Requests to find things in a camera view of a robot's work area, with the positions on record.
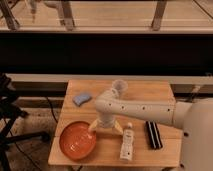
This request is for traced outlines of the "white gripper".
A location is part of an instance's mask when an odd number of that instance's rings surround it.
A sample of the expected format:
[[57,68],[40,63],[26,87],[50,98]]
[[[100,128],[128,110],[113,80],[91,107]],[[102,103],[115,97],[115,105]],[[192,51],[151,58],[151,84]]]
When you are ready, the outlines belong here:
[[113,128],[119,135],[123,134],[123,128],[118,122],[115,122],[115,117],[99,117],[95,119],[89,126],[88,131],[96,131],[97,125],[102,128]]

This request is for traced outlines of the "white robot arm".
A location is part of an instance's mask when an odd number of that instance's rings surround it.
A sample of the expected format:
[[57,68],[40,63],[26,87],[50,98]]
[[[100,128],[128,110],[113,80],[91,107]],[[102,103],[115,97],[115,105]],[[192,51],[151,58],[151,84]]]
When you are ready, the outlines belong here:
[[181,129],[182,142],[178,171],[213,171],[213,99],[194,103],[122,100],[120,93],[108,89],[96,97],[99,118],[90,131],[100,124],[115,123],[114,115],[124,115]]

